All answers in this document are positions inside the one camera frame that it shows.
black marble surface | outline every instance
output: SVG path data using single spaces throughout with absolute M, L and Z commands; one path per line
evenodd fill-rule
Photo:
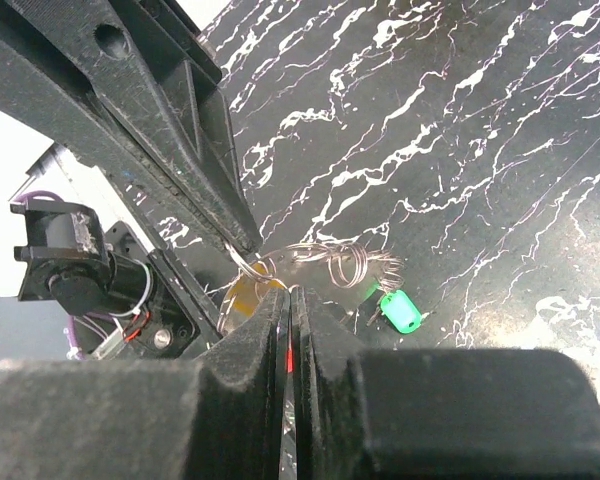
M 553 348 L 600 396 L 600 0 L 238 0 L 207 35 L 264 252 L 388 248 L 426 318 L 365 305 L 365 341 Z M 235 273 L 159 221 L 210 291 Z

red object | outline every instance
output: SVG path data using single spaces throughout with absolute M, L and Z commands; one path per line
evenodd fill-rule
M 291 349 L 287 349 L 287 373 L 293 373 L 293 353 Z

green plastic tag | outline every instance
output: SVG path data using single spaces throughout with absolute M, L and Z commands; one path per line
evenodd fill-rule
M 400 333 L 412 333 L 422 325 L 422 314 L 402 290 L 382 297 L 380 310 Z

screw hole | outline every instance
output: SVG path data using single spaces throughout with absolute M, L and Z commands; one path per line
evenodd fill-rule
M 96 42 L 100 50 L 109 58 L 122 60 L 129 56 L 129 43 L 124 32 L 113 25 L 98 25 L 95 31 Z

